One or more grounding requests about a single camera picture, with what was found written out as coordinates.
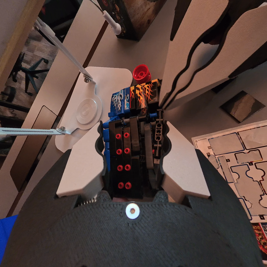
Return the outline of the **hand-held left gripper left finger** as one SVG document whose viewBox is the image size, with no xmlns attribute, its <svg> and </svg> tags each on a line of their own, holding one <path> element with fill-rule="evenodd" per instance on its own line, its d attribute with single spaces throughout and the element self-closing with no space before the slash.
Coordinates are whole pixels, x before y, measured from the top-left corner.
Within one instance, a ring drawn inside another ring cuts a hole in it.
<svg viewBox="0 0 267 267">
<path fill-rule="evenodd" d="M 92 199 L 102 190 L 107 170 L 103 150 L 100 121 L 73 146 L 56 192 L 58 197 L 81 195 Z"/>
</svg>

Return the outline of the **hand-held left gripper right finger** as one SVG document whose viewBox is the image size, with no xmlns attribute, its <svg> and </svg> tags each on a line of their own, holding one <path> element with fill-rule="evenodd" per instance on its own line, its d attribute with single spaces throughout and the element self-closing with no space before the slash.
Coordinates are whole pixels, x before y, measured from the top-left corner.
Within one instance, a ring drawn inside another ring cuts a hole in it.
<svg viewBox="0 0 267 267">
<path fill-rule="evenodd" d="M 167 125 L 171 150 L 163 158 L 162 188 L 176 203 L 181 203 L 185 195 L 208 199 L 210 192 L 194 146 L 170 122 Z"/>
</svg>

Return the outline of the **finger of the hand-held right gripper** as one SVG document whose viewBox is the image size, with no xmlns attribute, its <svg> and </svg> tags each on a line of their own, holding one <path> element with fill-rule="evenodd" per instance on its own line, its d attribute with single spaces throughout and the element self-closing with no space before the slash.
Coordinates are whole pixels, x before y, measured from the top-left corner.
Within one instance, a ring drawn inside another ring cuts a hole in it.
<svg viewBox="0 0 267 267">
<path fill-rule="evenodd" d="M 229 80 L 229 75 L 266 42 L 267 7 L 261 4 L 244 12 L 226 31 L 219 44 L 203 43 L 201 39 L 218 25 L 229 7 L 228 3 L 217 23 L 201 35 L 189 67 L 175 78 L 176 87 L 173 83 L 164 109 L 182 105 Z"/>
<path fill-rule="evenodd" d="M 228 3 L 228 0 L 191 1 L 173 41 L 169 43 L 159 97 L 160 107 L 168 103 L 173 83 L 176 87 L 176 76 L 189 67 L 201 35 L 217 23 Z"/>
</svg>

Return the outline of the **black brick beam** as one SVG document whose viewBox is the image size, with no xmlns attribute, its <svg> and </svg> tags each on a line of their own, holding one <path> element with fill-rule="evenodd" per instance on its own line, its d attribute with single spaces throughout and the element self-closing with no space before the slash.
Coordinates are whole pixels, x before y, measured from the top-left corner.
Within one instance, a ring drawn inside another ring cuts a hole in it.
<svg viewBox="0 0 267 267">
<path fill-rule="evenodd" d="M 162 131 L 164 125 L 164 111 L 163 109 L 157 110 L 158 117 L 156 118 L 155 124 L 155 141 L 157 142 L 157 147 L 161 144 L 162 140 Z"/>
</svg>

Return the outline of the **blue black toy brick truck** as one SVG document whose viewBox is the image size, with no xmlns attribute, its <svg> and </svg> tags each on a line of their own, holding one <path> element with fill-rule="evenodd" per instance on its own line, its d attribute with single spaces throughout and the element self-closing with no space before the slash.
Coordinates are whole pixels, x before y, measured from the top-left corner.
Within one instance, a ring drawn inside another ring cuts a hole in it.
<svg viewBox="0 0 267 267">
<path fill-rule="evenodd" d="M 154 79 L 112 94 L 109 120 L 103 123 L 111 197 L 152 198 L 162 189 L 164 125 L 159 147 L 155 141 L 161 83 Z"/>
</svg>

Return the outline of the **sticker sheet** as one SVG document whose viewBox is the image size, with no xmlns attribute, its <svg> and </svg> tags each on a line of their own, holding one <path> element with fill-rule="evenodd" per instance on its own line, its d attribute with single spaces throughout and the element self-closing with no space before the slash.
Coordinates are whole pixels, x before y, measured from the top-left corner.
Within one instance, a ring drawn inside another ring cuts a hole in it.
<svg viewBox="0 0 267 267">
<path fill-rule="evenodd" d="M 266 264 L 267 122 L 255 122 L 192 138 L 225 178 L 245 209 Z"/>
</svg>

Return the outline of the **brick set box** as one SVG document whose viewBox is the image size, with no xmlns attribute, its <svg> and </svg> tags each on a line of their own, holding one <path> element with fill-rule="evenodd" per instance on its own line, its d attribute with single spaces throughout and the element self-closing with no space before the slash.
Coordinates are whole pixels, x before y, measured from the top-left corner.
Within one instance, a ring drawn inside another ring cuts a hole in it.
<svg viewBox="0 0 267 267">
<path fill-rule="evenodd" d="M 98 0 L 102 10 L 119 23 L 117 38 L 140 41 L 166 0 Z"/>
</svg>

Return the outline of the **white book stand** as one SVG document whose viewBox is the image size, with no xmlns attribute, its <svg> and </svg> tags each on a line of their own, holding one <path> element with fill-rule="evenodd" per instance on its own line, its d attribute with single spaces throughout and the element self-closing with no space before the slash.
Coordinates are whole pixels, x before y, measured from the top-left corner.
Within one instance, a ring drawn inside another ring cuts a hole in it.
<svg viewBox="0 0 267 267">
<path fill-rule="evenodd" d="M 40 18 L 35 21 L 35 27 L 40 29 L 79 70 L 77 83 L 72 92 L 66 110 L 58 129 L 24 129 L 2 128 L 1 138 L 7 136 L 48 136 L 59 135 L 55 138 L 57 149 L 62 152 L 71 149 L 78 142 L 78 134 L 85 135 L 91 129 L 99 126 L 99 121 L 108 120 L 112 93 L 128 88 L 132 83 L 132 73 L 128 69 L 89 66 L 82 67 L 81 63 L 59 41 L 52 29 Z"/>
</svg>

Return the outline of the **red wheel rim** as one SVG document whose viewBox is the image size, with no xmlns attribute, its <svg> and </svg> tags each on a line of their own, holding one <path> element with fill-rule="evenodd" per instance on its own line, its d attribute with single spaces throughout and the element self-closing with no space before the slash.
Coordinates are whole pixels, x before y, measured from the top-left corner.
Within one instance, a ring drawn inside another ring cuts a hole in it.
<svg viewBox="0 0 267 267">
<path fill-rule="evenodd" d="M 137 84 L 149 82 L 151 80 L 151 74 L 149 68 L 145 64 L 138 65 L 133 71 L 133 78 Z"/>
</svg>

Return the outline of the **blue storage bin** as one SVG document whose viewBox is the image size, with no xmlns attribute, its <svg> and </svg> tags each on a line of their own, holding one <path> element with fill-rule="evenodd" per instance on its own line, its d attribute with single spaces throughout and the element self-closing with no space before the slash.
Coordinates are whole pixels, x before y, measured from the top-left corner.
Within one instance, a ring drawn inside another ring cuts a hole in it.
<svg viewBox="0 0 267 267">
<path fill-rule="evenodd" d="M 0 262 L 5 252 L 6 244 L 11 234 L 17 215 L 0 219 Z"/>
</svg>

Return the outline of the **black office chair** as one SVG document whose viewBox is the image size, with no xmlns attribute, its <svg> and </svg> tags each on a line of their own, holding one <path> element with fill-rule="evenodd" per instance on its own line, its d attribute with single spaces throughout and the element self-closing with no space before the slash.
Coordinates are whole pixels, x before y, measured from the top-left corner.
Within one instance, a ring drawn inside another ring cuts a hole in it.
<svg viewBox="0 0 267 267">
<path fill-rule="evenodd" d="M 25 73 L 25 93 L 27 93 L 28 95 L 32 96 L 33 94 L 28 92 L 28 86 L 29 83 L 31 82 L 34 90 L 36 93 L 38 93 L 38 89 L 36 87 L 34 78 L 38 79 L 38 76 L 36 76 L 36 74 L 39 73 L 43 73 L 43 72 L 48 72 L 49 69 L 43 69 L 43 70 L 36 70 L 36 68 L 39 66 L 39 64 L 44 61 L 46 64 L 49 63 L 49 61 L 45 58 L 41 58 L 39 61 L 37 61 L 34 65 L 32 65 L 29 69 L 25 68 L 22 66 L 22 61 L 24 59 L 25 53 L 20 53 L 14 67 L 12 68 L 12 71 L 10 72 L 10 75 L 8 78 L 10 78 L 12 76 L 12 80 L 14 82 L 17 82 L 16 76 L 18 74 L 19 71 L 22 71 Z"/>
</svg>

